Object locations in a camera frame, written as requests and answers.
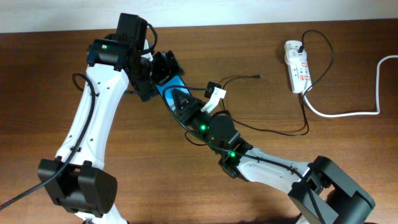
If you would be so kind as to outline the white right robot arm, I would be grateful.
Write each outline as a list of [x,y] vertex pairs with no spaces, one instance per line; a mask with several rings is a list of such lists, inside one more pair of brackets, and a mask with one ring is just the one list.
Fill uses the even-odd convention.
[[221,159],[233,179],[258,182],[286,193],[302,214],[302,223],[364,223],[376,204],[331,159],[295,162],[272,156],[246,142],[227,111],[205,111],[198,98],[172,90],[176,119]]

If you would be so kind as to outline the white charger adapter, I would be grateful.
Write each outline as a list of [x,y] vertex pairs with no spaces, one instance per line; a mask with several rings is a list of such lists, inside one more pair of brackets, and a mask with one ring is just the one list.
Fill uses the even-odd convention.
[[285,62],[287,65],[296,64],[307,61],[307,53],[305,50],[299,52],[297,49],[289,49],[285,52]]

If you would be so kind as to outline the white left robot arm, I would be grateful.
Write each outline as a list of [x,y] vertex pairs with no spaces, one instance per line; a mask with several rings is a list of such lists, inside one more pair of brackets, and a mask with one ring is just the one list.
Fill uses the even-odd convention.
[[172,51],[154,52],[145,38],[96,39],[88,48],[85,87],[72,126],[53,160],[41,160],[39,179],[51,201],[84,223],[126,223],[116,205],[118,182],[104,157],[114,115],[132,85],[142,101],[183,75]]

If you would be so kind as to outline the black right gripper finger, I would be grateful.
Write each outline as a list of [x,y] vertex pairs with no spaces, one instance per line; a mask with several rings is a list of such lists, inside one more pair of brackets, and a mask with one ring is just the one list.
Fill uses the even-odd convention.
[[187,94],[180,90],[174,89],[172,90],[172,98],[174,101],[174,111],[178,111],[181,109],[183,102],[187,99]]
[[180,107],[181,108],[188,108],[198,102],[199,102],[198,98],[195,98],[188,93],[180,92]]

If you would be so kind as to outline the white power strip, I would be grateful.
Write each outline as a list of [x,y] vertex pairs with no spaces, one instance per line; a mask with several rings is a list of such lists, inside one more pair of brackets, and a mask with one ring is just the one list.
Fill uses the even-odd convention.
[[[285,52],[289,49],[300,50],[302,43],[297,40],[288,40],[284,44]],[[301,94],[310,88],[312,80],[308,69],[308,62],[287,65],[292,93]]]

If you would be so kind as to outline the blue smartphone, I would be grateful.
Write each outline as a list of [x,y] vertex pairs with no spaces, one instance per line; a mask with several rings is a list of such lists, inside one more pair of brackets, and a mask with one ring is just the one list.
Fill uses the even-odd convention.
[[[161,96],[163,96],[163,90],[168,87],[168,86],[186,86],[185,82],[183,81],[183,79],[181,78],[180,75],[174,76],[172,79],[170,79],[166,84],[164,85],[157,85],[156,89],[159,92],[159,94]],[[165,92],[165,99],[167,101],[167,104],[170,106],[170,109],[175,112],[175,102],[174,102],[174,98],[172,96],[172,91],[173,90],[178,90],[181,92],[184,92],[188,95],[191,95],[190,90],[185,89],[185,88],[169,88],[166,92]]]

